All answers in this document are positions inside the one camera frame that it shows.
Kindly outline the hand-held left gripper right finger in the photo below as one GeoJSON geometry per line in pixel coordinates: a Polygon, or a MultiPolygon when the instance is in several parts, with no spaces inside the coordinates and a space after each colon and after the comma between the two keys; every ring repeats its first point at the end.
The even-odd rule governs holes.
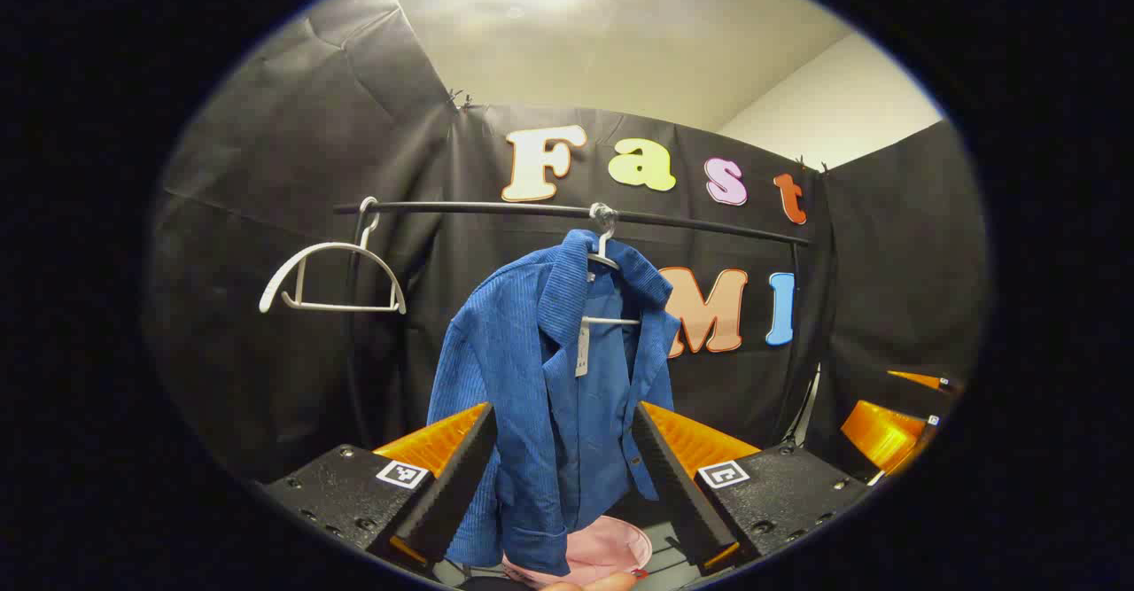
{"type": "Polygon", "coordinates": [[[789,444],[760,450],[638,402],[631,428],[691,564],[741,567],[843,517],[871,487],[789,444]]]}

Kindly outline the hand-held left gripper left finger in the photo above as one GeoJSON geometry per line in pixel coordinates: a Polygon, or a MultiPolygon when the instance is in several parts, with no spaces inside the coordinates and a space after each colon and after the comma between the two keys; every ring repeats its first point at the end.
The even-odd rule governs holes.
{"type": "Polygon", "coordinates": [[[260,489],[336,542],[393,565],[437,565],[496,441],[493,405],[482,402],[381,448],[337,446],[260,489]]]}

